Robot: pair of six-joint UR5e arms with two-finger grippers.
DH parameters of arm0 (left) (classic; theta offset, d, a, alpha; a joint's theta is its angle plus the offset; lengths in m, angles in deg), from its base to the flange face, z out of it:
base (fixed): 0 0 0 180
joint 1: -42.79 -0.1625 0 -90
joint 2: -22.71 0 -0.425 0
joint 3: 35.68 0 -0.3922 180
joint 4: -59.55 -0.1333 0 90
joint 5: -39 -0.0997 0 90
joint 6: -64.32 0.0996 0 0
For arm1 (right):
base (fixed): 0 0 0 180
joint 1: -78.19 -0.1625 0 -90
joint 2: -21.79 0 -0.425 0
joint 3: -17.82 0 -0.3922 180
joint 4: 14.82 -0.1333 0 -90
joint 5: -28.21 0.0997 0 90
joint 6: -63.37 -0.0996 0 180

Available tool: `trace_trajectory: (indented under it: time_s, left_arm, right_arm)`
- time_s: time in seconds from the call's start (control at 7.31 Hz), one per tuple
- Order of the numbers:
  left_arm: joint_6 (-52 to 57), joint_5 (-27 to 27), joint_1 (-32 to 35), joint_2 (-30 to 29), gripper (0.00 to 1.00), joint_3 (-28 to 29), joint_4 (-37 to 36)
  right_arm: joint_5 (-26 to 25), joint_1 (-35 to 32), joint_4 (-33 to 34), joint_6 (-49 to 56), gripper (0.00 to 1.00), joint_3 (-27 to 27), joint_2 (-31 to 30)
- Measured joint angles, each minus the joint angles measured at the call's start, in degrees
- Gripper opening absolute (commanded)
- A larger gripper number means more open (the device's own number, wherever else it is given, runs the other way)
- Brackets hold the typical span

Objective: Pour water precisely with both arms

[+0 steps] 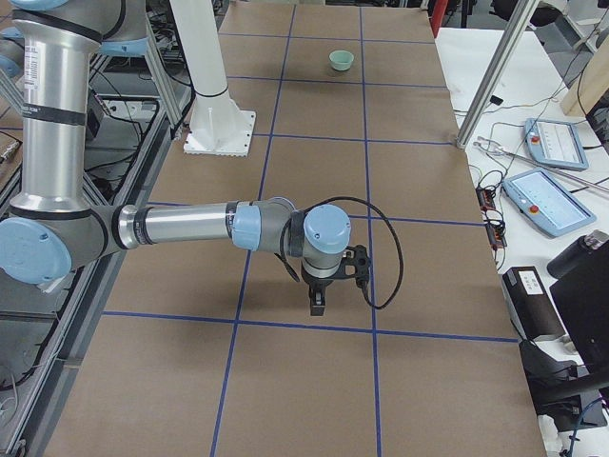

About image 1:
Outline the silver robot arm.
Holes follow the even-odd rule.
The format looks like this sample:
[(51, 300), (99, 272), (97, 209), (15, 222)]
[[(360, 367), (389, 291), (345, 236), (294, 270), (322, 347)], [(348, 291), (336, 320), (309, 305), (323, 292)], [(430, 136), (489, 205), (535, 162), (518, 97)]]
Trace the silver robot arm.
[(112, 253), (165, 242), (228, 239), (236, 247), (298, 258), (310, 312), (355, 260), (346, 213), (329, 203), (306, 210), (277, 197), (173, 209), (93, 206), (83, 194), (89, 60), (147, 51), (142, 1), (16, 1), (25, 40), (21, 189), (1, 224), (1, 267), (41, 284)]

